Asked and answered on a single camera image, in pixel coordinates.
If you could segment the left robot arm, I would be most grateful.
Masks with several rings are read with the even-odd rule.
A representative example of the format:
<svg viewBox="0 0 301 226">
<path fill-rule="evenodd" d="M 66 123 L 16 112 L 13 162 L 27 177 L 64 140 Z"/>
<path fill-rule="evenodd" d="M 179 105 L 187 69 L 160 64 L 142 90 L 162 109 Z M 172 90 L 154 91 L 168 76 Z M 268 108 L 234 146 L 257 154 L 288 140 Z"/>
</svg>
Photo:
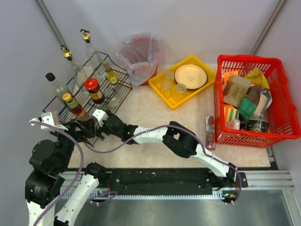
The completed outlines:
<svg viewBox="0 0 301 226">
<path fill-rule="evenodd" d="M 74 179 L 64 191 L 65 179 L 61 176 L 69 165 L 75 147 L 96 136 L 96 119 L 72 120 L 61 124 L 49 116 L 30 120 L 42 130 L 56 136 L 55 142 L 42 140 L 33 150 L 29 163 L 33 171 L 25 182 L 25 199 L 31 226 L 72 226 L 90 194 L 106 183 L 106 169 L 90 163 L 83 170 L 83 161 Z"/>
</svg>

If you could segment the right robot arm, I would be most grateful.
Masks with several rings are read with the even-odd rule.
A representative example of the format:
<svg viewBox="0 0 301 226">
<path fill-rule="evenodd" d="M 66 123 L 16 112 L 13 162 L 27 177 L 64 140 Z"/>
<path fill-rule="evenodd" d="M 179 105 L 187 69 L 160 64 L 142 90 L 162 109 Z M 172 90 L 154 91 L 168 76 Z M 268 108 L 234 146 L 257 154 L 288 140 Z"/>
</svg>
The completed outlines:
<svg viewBox="0 0 301 226">
<path fill-rule="evenodd" d="M 195 158 L 219 178 L 224 178 L 231 183 L 234 183 L 236 179 L 242 182 L 242 177 L 239 175 L 236 166 L 216 157 L 204 147 L 195 133 L 175 121 L 155 128 L 144 128 L 138 125 L 127 125 L 113 114 L 106 119 L 99 119 L 98 122 L 100 127 L 96 130 L 97 133 L 105 133 L 108 136 L 114 135 L 119 137 L 123 143 L 109 151 L 97 151 L 86 145 L 92 152 L 101 154 L 112 153 L 125 144 L 164 144 L 181 158 Z"/>
</svg>

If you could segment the dark sauce bottle black cap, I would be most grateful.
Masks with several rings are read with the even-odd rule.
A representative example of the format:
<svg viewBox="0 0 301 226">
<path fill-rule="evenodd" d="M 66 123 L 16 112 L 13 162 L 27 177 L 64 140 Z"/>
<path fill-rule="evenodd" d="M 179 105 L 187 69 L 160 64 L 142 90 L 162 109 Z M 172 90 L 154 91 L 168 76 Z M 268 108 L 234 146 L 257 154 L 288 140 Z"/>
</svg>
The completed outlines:
<svg viewBox="0 0 301 226">
<path fill-rule="evenodd" d="M 65 101 L 63 99 L 64 94 L 69 93 L 71 94 L 71 91 L 69 90 L 69 88 L 61 83 L 55 76 L 53 73 L 47 73 L 46 74 L 46 79 L 51 82 L 52 84 L 52 89 L 53 92 L 55 94 L 55 96 L 61 101 L 61 103 L 64 105 Z"/>
</svg>

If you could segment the sauce bottle yellow cap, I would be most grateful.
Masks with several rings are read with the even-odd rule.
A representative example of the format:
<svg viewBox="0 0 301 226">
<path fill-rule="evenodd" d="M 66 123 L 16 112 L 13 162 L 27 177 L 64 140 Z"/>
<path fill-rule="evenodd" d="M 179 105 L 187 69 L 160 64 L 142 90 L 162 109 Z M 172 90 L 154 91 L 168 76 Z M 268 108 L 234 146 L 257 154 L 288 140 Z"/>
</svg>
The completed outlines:
<svg viewBox="0 0 301 226">
<path fill-rule="evenodd" d="M 78 120 L 83 121 L 88 117 L 85 109 L 81 106 L 81 104 L 78 103 L 75 98 L 71 96 L 70 93 L 63 94 L 63 100 L 67 104 L 69 110 L 75 115 Z"/>
</svg>

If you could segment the clear glass cup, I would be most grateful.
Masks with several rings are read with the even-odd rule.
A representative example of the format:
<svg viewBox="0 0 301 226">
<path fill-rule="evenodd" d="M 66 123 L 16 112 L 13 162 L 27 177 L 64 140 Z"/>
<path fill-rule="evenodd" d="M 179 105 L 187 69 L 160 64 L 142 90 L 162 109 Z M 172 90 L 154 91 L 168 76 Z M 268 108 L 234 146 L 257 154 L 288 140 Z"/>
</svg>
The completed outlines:
<svg viewBox="0 0 301 226">
<path fill-rule="evenodd" d="M 170 81 L 162 81 L 160 87 L 161 87 L 162 94 L 170 94 L 172 90 L 172 83 Z"/>
<path fill-rule="evenodd" d="M 175 93 L 179 95 L 184 95 L 187 91 L 187 88 L 184 84 L 178 83 L 175 86 Z"/>
<path fill-rule="evenodd" d="M 166 81 L 174 81 L 174 72 L 173 71 L 165 71 L 164 72 L 164 79 Z"/>
</svg>

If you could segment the glass oil bottle gold spout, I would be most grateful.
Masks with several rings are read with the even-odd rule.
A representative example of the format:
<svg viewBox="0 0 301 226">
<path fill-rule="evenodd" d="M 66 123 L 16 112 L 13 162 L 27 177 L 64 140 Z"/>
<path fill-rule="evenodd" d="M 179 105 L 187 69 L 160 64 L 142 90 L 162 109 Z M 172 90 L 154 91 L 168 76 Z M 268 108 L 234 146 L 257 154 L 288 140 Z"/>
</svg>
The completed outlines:
<svg viewBox="0 0 301 226">
<path fill-rule="evenodd" d="M 61 51 L 63 52 L 63 56 L 65 59 L 68 60 L 70 64 L 70 69 L 72 72 L 72 77 L 74 78 L 74 81 L 76 85 L 79 88 L 84 88 L 84 84 L 86 80 L 88 79 L 88 76 L 84 70 L 84 68 L 75 60 L 75 58 L 72 55 L 72 52 L 66 48 L 65 45 L 61 45 Z"/>
</svg>

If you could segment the glass jar metal rim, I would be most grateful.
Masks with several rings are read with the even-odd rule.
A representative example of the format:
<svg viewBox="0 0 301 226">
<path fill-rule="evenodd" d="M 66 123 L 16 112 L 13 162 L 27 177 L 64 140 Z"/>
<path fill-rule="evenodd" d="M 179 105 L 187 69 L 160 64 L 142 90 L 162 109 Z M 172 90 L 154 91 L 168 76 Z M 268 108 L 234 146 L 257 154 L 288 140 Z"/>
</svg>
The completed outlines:
<svg viewBox="0 0 301 226">
<path fill-rule="evenodd" d="M 110 108 L 114 108 L 121 102 L 121 95 L 114 88 L 106 88 L 104 91 L 105 102 Z"/>
</svg>

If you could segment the red lid chili jar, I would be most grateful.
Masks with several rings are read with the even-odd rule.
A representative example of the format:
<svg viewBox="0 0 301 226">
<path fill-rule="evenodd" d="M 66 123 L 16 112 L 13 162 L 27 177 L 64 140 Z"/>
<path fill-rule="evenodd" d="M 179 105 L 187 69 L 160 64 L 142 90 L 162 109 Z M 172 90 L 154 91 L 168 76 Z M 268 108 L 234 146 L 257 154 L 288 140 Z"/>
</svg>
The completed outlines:
<svg viewBox="0 0 301 226">
<path fill-rule="evenodd" d="M 87 79 L 84 86 L 95 104 L 101 104 L 104 102 L 105 96 L 100 89 L 100 85 L 97 79 Z"/>
</svg>

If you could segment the small yellow label bottle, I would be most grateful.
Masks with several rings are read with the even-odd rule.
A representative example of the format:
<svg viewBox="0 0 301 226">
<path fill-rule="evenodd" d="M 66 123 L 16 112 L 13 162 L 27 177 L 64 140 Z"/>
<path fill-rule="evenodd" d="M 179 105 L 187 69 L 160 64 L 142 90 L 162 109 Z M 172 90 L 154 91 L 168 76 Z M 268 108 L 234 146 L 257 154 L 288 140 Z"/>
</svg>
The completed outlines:
<svg viewBox="0 0 301 226">
<path fill-rule="evenodd" d="M 103 66 L 106 71 L 106 75 L 107 75 L 107 78 L 108 78 L 110 84 L 116 85 L 118 82 L 118 79 L 117 79 L 113 69 L 111 68 L 110 63 L 107 60 L 103 60 Z"/>
</svg>

